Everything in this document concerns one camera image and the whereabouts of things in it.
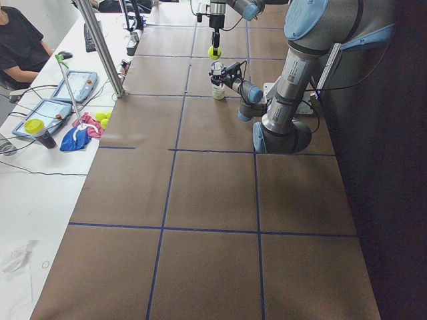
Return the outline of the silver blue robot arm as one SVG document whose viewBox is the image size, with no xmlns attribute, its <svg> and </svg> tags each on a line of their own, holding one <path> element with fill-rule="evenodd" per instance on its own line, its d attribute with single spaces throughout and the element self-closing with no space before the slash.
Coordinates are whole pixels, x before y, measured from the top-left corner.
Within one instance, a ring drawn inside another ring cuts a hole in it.
<svg viewBox="0 0 427 320">
<path fill-rule="evenodd" d="M 333 44 L 342 49 L 367 48 L 389 40 L 396 20 L 395 1 L 290 1 L 284 35 L 288 53 L 282 74 L 274 83 L 271 95 L 263 104 L 262 90 L 242 77 L 239 63 L 229 67 L 220 57 L 220 33 L 224 26 L 226 7 L 230 6 L 243 19 L 251 21 L 263 12 L 265 1 L 211 1 L 209 26 L 213 59 L 209 76 L 211 83 L 225 85 L 241 97 L 239 118 L 249 121 L 261 117 L 253 125 L 253 144 L 258 153 L 295 153 L 304 150 L 312 132 L 294 118 L 302 102 L 318 59 Z"/>
<path fill-rule="evenodd" d="M 209 1 L 208 4 L 200 4 L 200 9 L 194 11 L 192 1 L 190 1 L 190 9 L 197 22 L 201 23 L 203 17 L 208 18 L 209 28 L 212 29 L 211 47 L 208 49 L 208 56 L 212 60 L 219 59 L 222 55 L 220 48 L 220 31 L 229 31 L 225 29 L 225 14 L 226 8 L 230 7 L 240 15 L 240 19 L 252 21 L 258 15 L 261 15 L 266 5 L 284 5 L 291 1 L 264 1 L 264 0 L 226 0 L 226 1 Z"/>
</svg>

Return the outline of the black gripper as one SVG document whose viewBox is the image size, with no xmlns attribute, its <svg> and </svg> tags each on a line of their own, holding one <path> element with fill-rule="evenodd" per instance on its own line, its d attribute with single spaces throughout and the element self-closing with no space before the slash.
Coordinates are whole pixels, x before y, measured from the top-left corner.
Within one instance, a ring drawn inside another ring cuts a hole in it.
<svg viewBox="0 0 427 320">
<path fill-rule="evenodd" d="M 213 85 L 223 83 L 227 87 L 238 87 L 241 84 L 241 64 L 238 62 L 221 69 L 212 69 L 211 74 L 210 81 Z"/>
<path fill-rule="evenodd" d="M 211 46 L 215 47 L 215 56 L 220 56 L 220 29 L 224 28 L 225 15 L 213 14 L 209 15 L 209 27 L 213 30 L 211 35 Z"/>
</svg>

